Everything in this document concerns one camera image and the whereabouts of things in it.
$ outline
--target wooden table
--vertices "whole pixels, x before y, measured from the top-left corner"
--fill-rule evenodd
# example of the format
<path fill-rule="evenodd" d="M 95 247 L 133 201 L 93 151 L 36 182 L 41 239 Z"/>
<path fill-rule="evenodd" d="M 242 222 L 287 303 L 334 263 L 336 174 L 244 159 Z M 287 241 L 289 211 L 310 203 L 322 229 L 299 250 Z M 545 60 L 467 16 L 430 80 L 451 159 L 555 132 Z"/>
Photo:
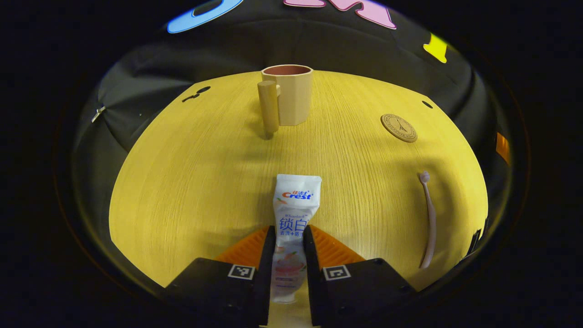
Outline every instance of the wooden table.
<path fill-rule="evenodd" d="M 384 258 L 417 290 L 463 258 L 484 225 L 486 185 L 470 146 L 431 99 L 370 78 L 315 71 L 308 120 L 280 127 L 267 140 L 259 81 L 259 72 L 249 72 L 194 84 L 132 148 L 111 198 L 110 231 L 137 268 L 166 286 L 195 258 L 212 259 L 274 225 L 278 173 L 321 176 L 321 205 L 310 223 L 366 259 Z M 211 88 L 182 101 L 205 86 Z M 417 141 L 390 134 L 380 120 L 387 113 L 411 123 Z M 429 222 L 417 175 L 424 170 L 431 174 L 437 244 L 422 270 Z M 297 299 L 272 304 L 270 327 L 311 326 L 307 283 Z"/>

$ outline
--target mug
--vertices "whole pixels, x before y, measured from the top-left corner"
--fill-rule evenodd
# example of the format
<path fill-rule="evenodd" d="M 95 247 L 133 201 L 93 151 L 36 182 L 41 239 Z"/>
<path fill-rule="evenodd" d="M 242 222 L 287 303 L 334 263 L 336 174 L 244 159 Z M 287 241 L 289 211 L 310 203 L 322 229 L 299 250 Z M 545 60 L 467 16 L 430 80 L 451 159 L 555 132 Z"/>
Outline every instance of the mug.
<path fill-rule="evenodd" d="M 261 71 L 259 102 L 267 132 L 298 125 L 310 114 L 312 73 L 308 66 L 277 65 Z"/>

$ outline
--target orange object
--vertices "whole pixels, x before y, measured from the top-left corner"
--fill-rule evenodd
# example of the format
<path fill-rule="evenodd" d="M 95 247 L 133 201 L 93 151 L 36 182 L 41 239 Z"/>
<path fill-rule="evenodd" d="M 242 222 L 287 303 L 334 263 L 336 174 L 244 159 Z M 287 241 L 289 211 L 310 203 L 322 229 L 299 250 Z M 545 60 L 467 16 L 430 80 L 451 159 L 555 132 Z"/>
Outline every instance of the orange object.
<path fill-rule="evenodd" d="M 500 132 L 496 133 L 496 152 L 510 165 L 510 143 Z"/>
<path fill-rule="evenodd" d="M 215 260 L 259 268 L 263 244 L 265 243 L 268 230 L 269 226 L 266 226 L 261 230 L 255 231 L 244 239 L 241 239 L 235 245 L 229 247 L 217 256 Z"/>
<path fill-rule="evenodd" d="M 310 225 L 310 229 L 316 244 L 320 269 L 365 261 L 358 253 L 314 225 Z"/>

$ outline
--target toothbrush head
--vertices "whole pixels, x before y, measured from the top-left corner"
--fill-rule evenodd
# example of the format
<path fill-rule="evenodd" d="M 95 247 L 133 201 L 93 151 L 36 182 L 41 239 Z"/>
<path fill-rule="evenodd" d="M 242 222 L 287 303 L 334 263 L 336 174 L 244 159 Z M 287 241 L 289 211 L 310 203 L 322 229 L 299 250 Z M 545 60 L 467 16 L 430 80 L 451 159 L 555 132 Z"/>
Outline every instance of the toothbrush head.
<path fill-rule="evenodd" d="M 429 182 L 429 173 L 427 173 L 427 171 L 423 171 L 423 173 L 419 175 L 419 180 L 421 180 L 422 183 Z"/>

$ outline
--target coaster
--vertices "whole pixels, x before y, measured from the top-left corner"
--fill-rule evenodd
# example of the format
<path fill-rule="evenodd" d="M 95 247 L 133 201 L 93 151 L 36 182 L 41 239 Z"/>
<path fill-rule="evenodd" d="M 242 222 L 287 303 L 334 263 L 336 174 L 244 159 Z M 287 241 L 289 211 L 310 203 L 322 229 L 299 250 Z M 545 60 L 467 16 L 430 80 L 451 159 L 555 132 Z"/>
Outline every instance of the coaster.
<path fill-rule="evenodd" d="M 381 122 L 392 135 L 406 141 L 415 142 L 417 140 L 417 132 L 409 124 L 409 122 L 400 118 L 397 115 L 385 114 L 381 116 Z"/>

